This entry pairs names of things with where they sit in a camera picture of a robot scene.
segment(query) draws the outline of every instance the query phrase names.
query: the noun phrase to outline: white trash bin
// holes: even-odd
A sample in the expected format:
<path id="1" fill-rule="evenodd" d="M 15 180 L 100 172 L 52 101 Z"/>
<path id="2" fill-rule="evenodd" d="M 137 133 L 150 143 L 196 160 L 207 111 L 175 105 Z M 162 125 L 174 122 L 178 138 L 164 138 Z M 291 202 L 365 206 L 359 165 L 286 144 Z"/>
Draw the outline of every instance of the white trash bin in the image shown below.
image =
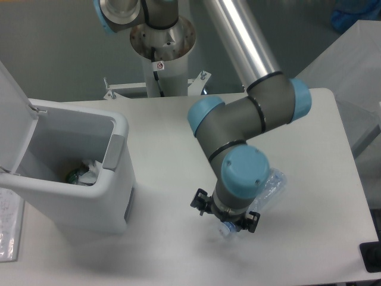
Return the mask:
<path id="1" fill-rule="evenodd" d="M 135 184 L 128 132 L 118 113 L 29 100 L 0 62 L 0 187 L 54 222 L 126 230 Z M 96 183 L 65 183 L 83 159 L 102 163 Z"/>

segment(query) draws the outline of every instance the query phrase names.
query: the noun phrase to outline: blue joint cap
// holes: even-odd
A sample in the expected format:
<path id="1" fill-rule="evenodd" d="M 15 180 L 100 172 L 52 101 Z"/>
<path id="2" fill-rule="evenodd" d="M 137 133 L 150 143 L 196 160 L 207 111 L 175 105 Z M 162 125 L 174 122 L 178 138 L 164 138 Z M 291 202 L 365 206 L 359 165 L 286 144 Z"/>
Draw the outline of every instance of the blue joint cap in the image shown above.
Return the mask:
<path id="1" fill-rule="evenodd" d="M 115 32 L 113 30 L 111 30 L 111 28 L 107 24 L 106 19 L 103 18 L 101 7 L 99 6 L 99 0 L 93 0 L 93 4 L 94 4 L 95 11 L 96 11 L 96 15 L 98 15 L 98 18 L 99 18 L 105 32 L 109 35 L 115 34 Z"/>
<path id="2" fill-rule="evenodd" d="M 188 111 L 188 122 L 192 128 L 193 134 L 196 135 L 198 126 L 203 119 L 219 105 L 225 105 L 225 102 L 219 97 L 206 97 L 196 102 Z"/>
<path id="3" fill-rule="evenodd" d="M 305 83 L 299 79 L 290 79 L 295 90 L 295 111 L 291 122 L 306 116 L 311 110 L 312 98 L 310 90 Z"/>
<path id="4" fill-rule="evenodd" d="M 248 145 L 240 145 L 227 153 L 221 166 L 224 186 L 243 200 L 254 199 L 263 190 L 269 174 L 265 154 Z"/>

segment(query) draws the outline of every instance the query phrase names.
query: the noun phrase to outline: gray floor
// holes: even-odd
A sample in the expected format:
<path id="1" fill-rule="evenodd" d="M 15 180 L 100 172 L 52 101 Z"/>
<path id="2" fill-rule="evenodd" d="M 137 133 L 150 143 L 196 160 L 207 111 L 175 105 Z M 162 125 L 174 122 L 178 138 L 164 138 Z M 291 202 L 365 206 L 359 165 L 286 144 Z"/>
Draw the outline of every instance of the gray floor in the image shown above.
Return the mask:
<path id="1" fill-rule="evenodd" d="M 249 0 L 283 71 L 296 76 L 338 37 L 329 17 L 334 0 Z M 180 13 L 198 40 L 189 76 L 212 73 L 212 93 L 240 91 L 241 83 L 200 0 L 180 0 Z M 29 98 L 98 100 L 110 84 L 143 82 L 129 31 L 108 36 L 92 0 L 0 2 L 0 61 Z"/>

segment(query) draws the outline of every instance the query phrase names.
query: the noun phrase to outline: bolt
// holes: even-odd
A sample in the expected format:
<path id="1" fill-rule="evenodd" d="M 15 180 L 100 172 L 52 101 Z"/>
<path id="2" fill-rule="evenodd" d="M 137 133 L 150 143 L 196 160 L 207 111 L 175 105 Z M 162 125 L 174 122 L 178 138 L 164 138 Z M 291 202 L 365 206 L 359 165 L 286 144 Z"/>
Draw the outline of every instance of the bolt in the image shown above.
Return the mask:
<path id="1" fill-rule="evenodd" d="M 110 86 L 108 85 L 107 78 L 104 77 L 104 78 L 103 78 L 103 81 L 105 82 L 105 87 L 106 87 L 106 89 L 109 90 Z"/>
<path id="2" fill-rule="evenodd" d="M 201 80 L 205 80 L 205 77 L 207 76 L 207 73 L 205 72 L 205 70 L 203 70 L 201 72 Z"/>

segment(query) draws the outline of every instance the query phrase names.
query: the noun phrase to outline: plastic bottle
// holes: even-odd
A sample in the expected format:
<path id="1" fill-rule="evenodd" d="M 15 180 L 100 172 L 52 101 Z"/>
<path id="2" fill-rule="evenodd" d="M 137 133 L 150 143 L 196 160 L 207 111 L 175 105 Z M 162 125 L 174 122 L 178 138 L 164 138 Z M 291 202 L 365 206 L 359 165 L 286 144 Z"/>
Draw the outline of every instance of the plastic bottle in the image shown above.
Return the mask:
<path id="1" fill-rule="evenodd" d="M 381 10 L 381 0 L 336 0 L 331 24 L 344 33 L 357 20 L 376 20 Z"/>
<path id="2" fill-rule="evenodd" d="M 258 194 L 251 203 L 248 212 L 253 211 L 259 213 L 271 199 L 285 189 L 286 184 L 286 175 L 277 169 L 271 168 L 263 191 Z M 218 224 L 218 231 L 224 238 L 231 238 L 232 235 L 237 232 L 236 226 L 232 222 L 220 222 Z"/>

